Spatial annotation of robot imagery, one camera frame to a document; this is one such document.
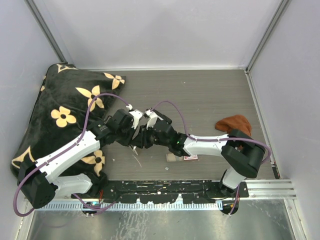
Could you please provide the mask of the red white staple box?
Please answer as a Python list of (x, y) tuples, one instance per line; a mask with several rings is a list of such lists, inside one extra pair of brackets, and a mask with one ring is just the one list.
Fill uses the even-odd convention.
[(173, 153), (166, 154), (166, 161), (167, 162), (182, 162), (182, 161), (197, 161), (199, 158), (197, 155), (191, 156), (176, 156)]

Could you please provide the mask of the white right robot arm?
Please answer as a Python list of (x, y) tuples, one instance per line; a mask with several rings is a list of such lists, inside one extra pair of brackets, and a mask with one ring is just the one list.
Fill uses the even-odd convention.
[(244, 132), (234, 129), (230, 134), (220, 136), (189, 135), (177, 132), (171, 119), (156, 110), (147, 110), (144, 115), (148, 121), (140, 126), (131, 145), (141, 149), (153, 145), (167, 147), (177, 157), (205, 155), (224, 158), (229, 168), (219, 182), (223, 196), (231, 197), (243, 180), (257, 177), (266, 148)]

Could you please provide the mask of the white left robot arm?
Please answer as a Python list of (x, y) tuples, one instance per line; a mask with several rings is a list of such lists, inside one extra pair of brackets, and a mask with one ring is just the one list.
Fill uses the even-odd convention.
[(61, 174), (85, 156), (105, 145), (121, 140), (131, 141), (144, 114), (139, 110), (119, 109), (106, 121), (95, 121), (71, 142), (35, 162), (27, 158), (20, 165), (18, 186), (35, 209), (47, 205), (55, 197), (85, 194), (95, 198), (107, 182), (107, 176), (93, 172), (71, 176)]

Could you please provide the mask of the orange brown cloth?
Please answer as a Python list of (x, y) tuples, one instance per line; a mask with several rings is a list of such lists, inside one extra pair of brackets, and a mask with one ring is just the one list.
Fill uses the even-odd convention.
[(252, 126), (250, 122), (241, 114), (236, 114), (219, 120), (215, 124), (215, 129), (218, 131), (227, 132), (228, 134), (232, 130), (238, 129), (248, 136), (252, 135)]

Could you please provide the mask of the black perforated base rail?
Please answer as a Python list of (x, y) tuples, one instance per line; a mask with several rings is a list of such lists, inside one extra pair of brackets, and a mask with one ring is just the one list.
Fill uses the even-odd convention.
[(81, 199), (101, 198), (103, 203), (173, 204), (182, 198), (184, 204), (215, 203), (234, 197), (234, 191), (220, 188), (212, 180), (109, 180), (96, 193), (79, 193)]

